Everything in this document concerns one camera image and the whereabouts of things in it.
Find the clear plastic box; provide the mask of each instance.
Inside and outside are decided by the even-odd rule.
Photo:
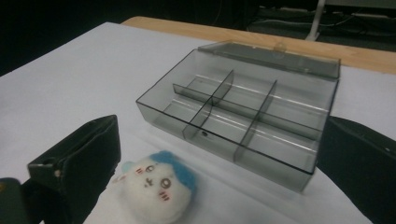
[[[338,78],[339,60],[223,42],[193,50],[136,103],[155,127],[301,191]]]

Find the plush toy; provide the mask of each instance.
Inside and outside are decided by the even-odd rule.
[[[179,219],[195,191],[192,172],[169,151],[161,151],[137,163],[122,165],[123,195],[134,215],[147,223],[167,224]]]

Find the floor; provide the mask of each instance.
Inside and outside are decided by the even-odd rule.
[[[367,49],[396,51],[396,20],[384,16],[334,12],[324,14],[317,41]],[[250,32],[305,39],[310,31],[315,12],[306,10],[266,9],[247,27]]]

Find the white table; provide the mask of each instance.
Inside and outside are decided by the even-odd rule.
[[[299,194],[143,120],[134,101],[209,43],[105,23],[0,77],[0,176],[26,181],[27,163],[85,122],[116,114],[121,163],[168,149],[197,174],[196,197],[180,223],[370,223],[318,169]],[[396,76],[343,66],[332,115],[396,138],[395,87]],[[86,223],[135,223],[116,193],[110,184]]]

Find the cable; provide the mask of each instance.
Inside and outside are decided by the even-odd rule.
[[[222,0],[220,0],[220,6],[219,6],[219,11],[218,11],[218,15],[216,16],[216,18],[213,20],[212,22],[212,26],[214,26],[216,24],[216,22],[218,22],[219,16],[220,16],[220,12],[221,12],[221,8],[222,8]]]

